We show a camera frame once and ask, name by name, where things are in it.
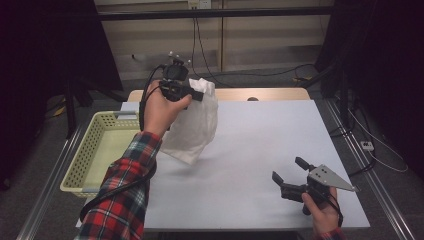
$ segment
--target aluminum rail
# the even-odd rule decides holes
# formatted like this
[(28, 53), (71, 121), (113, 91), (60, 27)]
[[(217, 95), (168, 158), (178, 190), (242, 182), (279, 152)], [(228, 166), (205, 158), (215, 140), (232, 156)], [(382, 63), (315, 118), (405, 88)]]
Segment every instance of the aluminum rail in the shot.
[(99, 12), (67, 13), (50, 15), (54, 19), (66, 18), (74, 21), (100, 20), (146, 20), (146, 19), (181, 19), (181, 18), (223, 18), (223, 17), (265, 17), (265, 16), (308, 16), (330, 15), (355, 12), (360, 6), (353, 7), (293, 7), (293, 8), (249, 8), (249, 9), (200, 9), (200, 10), (166, 10), (142, 12)]
[[(342, 121), (339, 117), (340, 111), (335, 105), (335, 103), (330, 103), (326, 101), (327, 107), (331, 112), (331, 115), (338, 126), (343, 126)], [(366, 157), (364, 151), (360, 147), (360, 144), (356, 140), (353, 134), (347, 135), (344, 138), (349, 149), (352, 151), (352, 154), (358, 163), (358, 165), (363, 168), (369, 164), (368, 158)], [(371, 190), (374, 192), (377, 200), (379, 201), (383, 211), (386, 213), (387, 219), (392, 224), (393, 229), (398, 235), (399, 239), (402, 240), (415, 240), (415, 236), (412, 233), (411, 229), (408, 226), (403, 214), (399, 210), (399, 207), (396, 205), (389, 192), (384, 187), (383, 183), (380, 181), (377, 173), (371, 169), (364, 173)]]

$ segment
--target wire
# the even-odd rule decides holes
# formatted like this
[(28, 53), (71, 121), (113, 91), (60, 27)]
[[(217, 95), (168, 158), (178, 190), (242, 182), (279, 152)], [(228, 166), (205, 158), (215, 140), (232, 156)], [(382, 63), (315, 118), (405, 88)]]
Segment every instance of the wire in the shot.
[[(362, 115), (363, 115), (363, 117), (364, 117), (364, 119), (365, 119), (365, 122), (366, 122), (366, 124), (367, 124), (367, 126), (368, 126), (368, 121), (367, 121), (367, 119), (366, 119), (366, 116), (365, 116), (365, 114), (362, 112)], [(373, 141), (373, 139), (375, 139), (375, 140), (377, 140), (378, 142), (380, 142), (383, 146), (385, 146), (386, 148), (388, 148), (390, 151), (392, 151), (393, 153), (395, 153), (402, 161), (403, 161), (403, 158), (402, 158), (402, 156), (400, 155), (400, 154), (398, 154), (395, 150), (393, 150), (392, 148), (390, 148), (388, 145), (386, 145), (385, 143), (383, 143), (383, 141), (381, 141), (380, 139), (378, 139), (377, 137), (375, 137), (372, 133), (371, 133), (371, 131), (368, 129), (365, 129), (365, 127), (359, 122), (359, 120), (355, 117), (355, 116), (353, 116), (352, 115), (352, 117), (355, 119), (355, 121), (359, 124), (359, 126), (362, 128), (362, 130), (363, 131), (365, 131), (369, 136), (371, 136), (372, 138), (371, 138), (371, 142), (372, 142), (372, 144), (375, 146), (375, 144), (374, 144), (374, 141)], [(393, 167), (391, 167), (391, 166), (389, 166), (389, 165), (387, 165), (387, 164), (385, 164), (385, 163), (383, 163), (381, 160), (379, 160), (376, 156), (375, 156), (375, 152), (374, 152), (374, 154), (372, 154), (372, 152), (371, 151), (368, 151), (369, 152), (369, 154), (370, 154), (370, 156), (371, 156), (371, 158), (372, 158), (372, 161), (371, 161), (371, 163), (370, 164), (368, 164), (365, 168), (367, 168), (368, 166), (370, 166), (369, 167), (369, 169), (367, 169), (366, 171), (368, 171), (368, 170), (370, 170), (371, 168), (373, 168), (374, 166), (375, 166), (375, 164), (376, 164), (376, 162), (379, 162), (379, 163), (381, 163), (383, 166), (385, 166), (385, 167), (388, 167), (388, 168), (390, 168), (390, 169), (392, 169), (392, 170), (394, 170), (394, 171), (397, 171), (397, 172), (406, 172), (408, 169), (409, 169), (409, 166), (407, 165), (407, 164), (405, 164), (405, 169), (403, 169), (403, 170), (399, 170), (399, 169), (396, 169), (396, 168), (393, 168)]]
[(144, 85), (144, 89), (143, 89), (143, 95), (141, 96), (141, 101), (140, 101), (140, 104), (139, 104), (139, 108), (138, 108), (138, 114), (139, 114), (139, 117), (138, 117), (138, 123), (139, 123), (139, 125), (140, 125), (140, 130), (141, 131), (143, 131), (143, 129), (144, 129), (144, 110), (145, 110), (145, 108), (146, 108), (146, 101), (147, 101), (147, 99), (146, 99), (146, 94), (147, 94), (147, 90), (148, 90), (148, 88), (149, 88), (149, 85), (151, 84), (151, 82), (152, 82), (152, 79), (153, 79), (153, 75), (155, 74), (155, 72), (158, 70), (158, 69), (160, 69), (160, 68), (162, 68), (162, 69), (164, 69), (165, 68), (165, 65), (159, 65), (159, 66), (157, 66), (155, 69), (153, 69), (151, 72), (150, 72), (150, 75), (149, 75), (149, 77), (147, 78), (147, 81), (146, 81), (146, 84)]
[(389, 146), (387, 146), (385, 143), (383, 143), (383, 141), (381, 141), (380, 139), (378, 139), (377, 137), (375, 137), (374, 135), (372, 135), (367, 129), (365, 129), (364, 126), (362, 126), (362, 124), (358, 121), (358, 119), (352, 114), (352, 112), (348, 109), (348, 111), (350, 112), (350, 114), (352, 115), (352, 117), (355, 119), (355, 121), (359, 124), (359, 126), (368, 134), (370, 135), (373, 139), (377, 140), (378, 142), (380, 142), (381, 144), (383, 144), (383, 146), (385, 146), (386, 148), (388, 148), (390, 151), (392, 151), (393, 153), (395, 153), (400, 159), (403, 160), (402, 156), (400, 154), (398, 154), (395, 150), (393, 150), (392, 148), (390, 148)]
[(408, 164), (405, 164), (405, 166), (406, 166), (406, 167), (405, 167), (405, 169), (403, 169), (403, 170), (396, 169), (396, 168), (394, 168), (394, 167), (391, 167), (391, 166), (389, 166), (389, 165), (387, 165), (387, 164), (383, 163), (381, 160), (377, 159), (374, 155), (372, 155), (371, 151), (368, 151), (368, 153), (370, 154), (370, 156), (371, 156), (374, 160), (376, 160), (377, 162), (381, 163), (383, 166), (385, 166), (385, 167), (387, 167), (387, 168), (390, 168), (390, 169), (392, 169), (392, 170), (394, 170), (394, 171), (396, 171), (396, 172), (406, 172), (406, 171), (408, 171), (408, 169), (409, 169)]
[[(198, 33), (197, 35), (198, 35), (198, 39), (199, 39), (199, 43), (200, 43), (200, 48), (201, 48), (202, 55), (203, 55), (203, 60), (204, 60), (204, 62), (206, 64), (206, 68), (207, 68), (207, 70), (209, 72), (209, 76), (200, 76), (196, 72), (196, 70), (194, 68), (194, 51), (195, 51), (195, 48), (196, 48), (196, 25), (197, 25), (197, 33)], [(271, 76), (282, 75), (282, 74), (289, 73), (289, 72), (292, 72), (292, 71), (295, 71), (295, 75), (297, 76), (297, 70), (299, 68), (306, 67), (306, 66), (314, 66), (314, 64), (312, 64), (312, 63), (306, 63), (306, 64), (298, 65), (298, 66), (296, 66), (296, 67), (294, 67), (292, 69), (289, 69), (289, 70), (286, 70), (286, 71), (283, 71), (283, 72), (269, 73), (269, 74), (258, 74), (258, 73), (220, 73), (220, 74), (212, 74), (211, 71), (210, 71), (210, 69), (209, 69), (209, 65), (208, 65), (208, 63), (206, 61), (206, 57), (205, 57), (205, 53), (204, 53), (204, 49), (203, 49), (203, 44), (202, 44), (202, 39), (200, 37), (199, 22), (198, 22), (198, 19), (197, 18), (193, 18), (193, 49), (192, 49), (192, 53), (191, 53), (191, 62), (192, 62), (192, 65), (191, 65), (192, 70), (193, 70), (194, 74), (197, 77), (199, 77), (199, 78), (213, 78), (217, 83), (220, 83), (220, 84), (225, 85), (225, 86), (228, 86), (228, 87), (234, 87), (234, 86), (230, 86), (230, 85), (228, 85), (226, 83), (220, 82), (220, 81), (218, 81), (216, 79), (216, 77), (220, 77), (220, 76), (258, 76), (258, 77), (271, 77)]]
[(191, 65), (191, 67), (192, 67), (192, 69), (193, 69), (194, 74), (196, 74), (196, 76), (198, 76), (199, 78), (202, 78), (202, 77), (201, 77), (201, 76), (199, 76), (199, 74), (197, 74), (197, 73), (196, 73), (196, 71), (194, 70), (194, 50), (195, 50), (195, 47), (196, 47), (196, 25), (197, 25), (197, 36), (198, 36), (198, 38), (199, 38), (200, 49), (202, 50), (203, 60), (204, 60), (205, 65), (206, 65), (206, 69), (208, 70), (209, 75), (210, 75), (209, 77), (204, 77), (204, 78), (210, 78), (210, 77), (212, 77), (212, 78), (215, 80), (215, 82), (217, 82), (217, 83), (219, 83), (219, 84), (222, 84), (222, 85), (224, 85), (224, 86), (227, 86), (227, 87), (233, 88), (233, 86), (230, 86), (230, 85), (228, 85), (228, 84), (226, 84), (226, 83), (223, 83), (223, 82), (218, 81), (218, 79), (216, 79), (216, 78), (215, 78), (215, 76), (211, 73), (211, 70), (209, 69), (208, 62), (206, 61), (205, 52), (204, 52), (204, 50), (203, 50), (202, 38), (200, 37), (200, 27), (199, 27), (199, 21), (198, 21), (198, 19), (197, 19), (197, 18), (193, 18), (193, 51), (192, 51), (192, 53), (191, 53), (191, 61), (192, 61), (192, 65)]

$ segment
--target plaid shirt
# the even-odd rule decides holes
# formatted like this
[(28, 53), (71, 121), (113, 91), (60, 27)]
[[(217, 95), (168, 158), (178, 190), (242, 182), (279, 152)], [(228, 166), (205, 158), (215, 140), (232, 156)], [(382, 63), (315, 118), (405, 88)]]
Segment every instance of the plaid shirt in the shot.
[(341, 228), (336, 228), (331, 232), (323, 233), (314, 240), (345, 240), (346, 236), (343, 234)]
[[(146, 175), (161, 143), (155, 134), (137, 133), (122, 158), (109, 166), (99, 195)], [(132, 187), (91, 209), (75, 239), (141, 239), (148, 188), (149, 184)]]

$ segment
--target plastic basket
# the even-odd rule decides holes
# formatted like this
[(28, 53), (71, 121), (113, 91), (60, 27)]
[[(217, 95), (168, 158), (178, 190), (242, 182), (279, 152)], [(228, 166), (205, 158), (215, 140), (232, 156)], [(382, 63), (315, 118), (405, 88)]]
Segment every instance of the plastic basket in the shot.
[(96, 113), (78, 146), (60, 189), (82, 198), (95, 197), (108, 166), (122, 156), (138, 131), (138, 114), (135, 112)]

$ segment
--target person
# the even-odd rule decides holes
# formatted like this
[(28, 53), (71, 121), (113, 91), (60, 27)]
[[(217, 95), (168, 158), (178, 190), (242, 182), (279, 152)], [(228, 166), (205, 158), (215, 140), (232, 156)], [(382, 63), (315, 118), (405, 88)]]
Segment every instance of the person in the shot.
[[(337, 205), (337, 190), (335, 187), (330, 187), (330, 194), (333, 196), (330, 201)], [(317, 206), (308, 193), (302, 193), (302, 200), (312, 215), (314, 239), (346, 239), (346, 236), (338, 226), (339, 215), (330, 204), (324, 202)]]
[[(161, 138), (178, 113), (190, 105), (191, 95), (171, 102), (158, 86), (159, 81), (153, 81), (147, 90), (144, 130), (134, 136), (123, 156), (109, 166), (98, 195), (146, 176), (155, 165)], [(337, 197), (335, 189), (331, 193)], [(148, 196), (149, 182), (102, 201), (87, 213), (75, 239), (142, 239)], [(306, 193), (302, 198), (312, 213), (317, 239), (344, 238), (337, 227), (337, 213), (326, 206), (318, 208)]]

